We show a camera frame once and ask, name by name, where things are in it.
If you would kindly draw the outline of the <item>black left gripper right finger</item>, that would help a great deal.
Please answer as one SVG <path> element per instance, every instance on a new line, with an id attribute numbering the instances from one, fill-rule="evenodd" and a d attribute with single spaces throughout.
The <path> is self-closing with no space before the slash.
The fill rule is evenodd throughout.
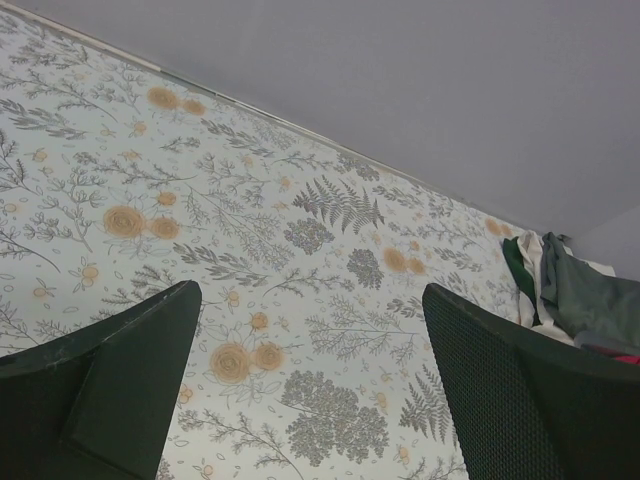
<path id="1" fill-rule="evenodd" d="M 639 369 L 427 285 L 422 305 L 472 479 L 636 479 Z"/>

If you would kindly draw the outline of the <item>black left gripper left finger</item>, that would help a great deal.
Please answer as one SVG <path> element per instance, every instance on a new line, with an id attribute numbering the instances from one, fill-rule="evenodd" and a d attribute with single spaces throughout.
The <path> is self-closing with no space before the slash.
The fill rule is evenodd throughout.
<path id="1" fill-rule="evenodd" d="M 2 478 L 155 478 L 201 301 L 183 281 L 2 357 Z"/>

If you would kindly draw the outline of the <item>pink t-shirt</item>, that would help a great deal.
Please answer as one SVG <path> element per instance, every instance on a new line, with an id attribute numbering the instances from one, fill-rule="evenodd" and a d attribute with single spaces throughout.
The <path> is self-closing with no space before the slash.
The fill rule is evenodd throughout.
<path id="1" fill-rule="evenodd" d="M 639 356 L 622 355 L 622 356 L 616 356 L 615 360 L 619 361 L 619 362 L 627 363 L 627 364 L 633 364 L 633 365 L 639 365 L 640 364 L 640 357 Z"/>

